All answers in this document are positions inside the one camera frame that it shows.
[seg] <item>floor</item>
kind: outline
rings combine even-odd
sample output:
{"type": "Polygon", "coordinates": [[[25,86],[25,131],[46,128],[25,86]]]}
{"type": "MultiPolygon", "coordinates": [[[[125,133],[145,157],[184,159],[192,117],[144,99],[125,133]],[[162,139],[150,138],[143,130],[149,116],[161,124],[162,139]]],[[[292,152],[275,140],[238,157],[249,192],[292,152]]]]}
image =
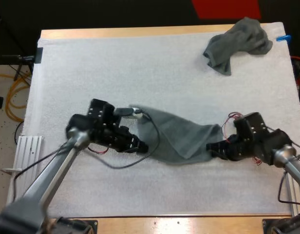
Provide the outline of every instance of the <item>floor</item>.
{"type": "MultiPolygon", "coordinates": [[[[23,67],[22,71],[27,72],[28,68],[23,67]]],[[[14,75],[15,71],[8,65],[0,65],[0,74],[14,75]]],[[[9,87],[13,83],[10,78],[0,78],[0,96],[4,97],[3,108],[5,107],[5,97],[9,87]]],[[[28,99],[29,90],[20,91],[12,100],[15,104],[21,105],[28,99]]],[[[19,117],[24,117],[25,110],[15,111],[19,117]]],[[[12,168],[16,151],[14,141],[15,129],[19,123],[10,120],[4,109],[0,109],[0,170],[1,168],[12,168]]],[[[10,175],[0,171],[0,210],[5,206],[8,193],[10,175]]]]}

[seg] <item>wooden table edge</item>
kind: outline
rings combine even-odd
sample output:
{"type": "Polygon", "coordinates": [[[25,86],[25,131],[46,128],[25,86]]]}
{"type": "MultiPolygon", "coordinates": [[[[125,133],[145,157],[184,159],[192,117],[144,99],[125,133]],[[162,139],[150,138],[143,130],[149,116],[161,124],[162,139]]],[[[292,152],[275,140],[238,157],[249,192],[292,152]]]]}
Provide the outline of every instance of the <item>wooden table edge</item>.
{"type": "Polygon", "coordinates": [[[139,28],[84,28],[42,30],[42,39],[80,39],[80,38],[116,38],[179,35],[191,33],[223,32],[233,24],[190,25],[139,28]]]}

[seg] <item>gray cloth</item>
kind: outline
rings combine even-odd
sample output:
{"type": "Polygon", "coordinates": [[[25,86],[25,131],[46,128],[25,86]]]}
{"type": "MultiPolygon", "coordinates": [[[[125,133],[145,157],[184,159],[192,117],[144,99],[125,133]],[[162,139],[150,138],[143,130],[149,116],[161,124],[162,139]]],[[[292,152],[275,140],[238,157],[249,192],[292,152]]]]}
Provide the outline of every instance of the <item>gray cloth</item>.
{"type": "Polygon", "coordinates": [[[230,57],[244,51],[251,55],[265,55],[272,47],[267,33],[258,20],[245,17],[224,34],[214,36],[203,55],[209,59],[208,65],[215,71],[230,76],[230,57]]]}
{"type": "MultiPolygon", "coordinates": [[[[206,144],[223,139],[221,128],[215,125],[199,125],[181,117],[145,106],[134,106],[146,111],[160,134],[160,144],[151,157],[168,164],[191,164],[212,159],[206,144]]],[[[146,117],[137,122],[138,135],[152,152],[158,143],[153,123],[146,117]]]]}

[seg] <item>red wire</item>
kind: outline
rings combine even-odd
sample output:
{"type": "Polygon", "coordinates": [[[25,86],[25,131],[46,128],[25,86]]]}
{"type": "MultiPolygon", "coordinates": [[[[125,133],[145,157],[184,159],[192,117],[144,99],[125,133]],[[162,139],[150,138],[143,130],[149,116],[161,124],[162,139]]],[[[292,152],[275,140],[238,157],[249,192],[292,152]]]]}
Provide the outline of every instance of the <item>red wire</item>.
{"type": "Polygon", "coordinates": [[[299,56],[291,56],[291,59],[296,59],[300,61],[300,57],[299,56]]]}
{"type": "Polygon", "coordinates": [[[96,154],[99,154],[99,155],[104,155],[106,152],[108,152],[109,148],[107,148],[105,151],[96,151],[96,150],[93,150],[92,148],[90,147],[87,147],[87,149],[89,149],[90,151],[96,153],[96,154]]]}
{"type": "Polygon", "coordinates": [[[257,166],[261,165],[263,161],[261,161],[259,158],[256,156],[252,157],[253,161],[256,163],[257,166]]]}
{"type": "Polygon", "coordinates": [[[231,118],[234,118],[234,119],[238,119],[240,117],[242,117],[243,115],[240,113],[240,112],[231,112],[228,114],[228,118],[226,119],[226,121],[224,122],[224,124],[222,125],[222,129],[224,128],[224,132],[223,132],[223,135],[224,135],[224,138],[225,140],[228,142],[228,143],[231,143],[227,136],[226,136],[226,124],[228,123],[229,119],[231,118]]]}

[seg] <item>black tape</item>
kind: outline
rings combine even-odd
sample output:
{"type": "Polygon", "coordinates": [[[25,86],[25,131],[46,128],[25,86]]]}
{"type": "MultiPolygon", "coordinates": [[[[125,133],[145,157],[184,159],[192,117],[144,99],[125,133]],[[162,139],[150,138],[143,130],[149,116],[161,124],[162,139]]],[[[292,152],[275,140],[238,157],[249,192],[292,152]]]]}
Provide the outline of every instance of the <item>black tape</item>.
{"type": "Polygon", "coordinates": [[[35,64],[41,63],[42,55],[43,55],[43,47],[38,47],[37,53],[35,55],[35,61],[34,61],[35,64]]]}

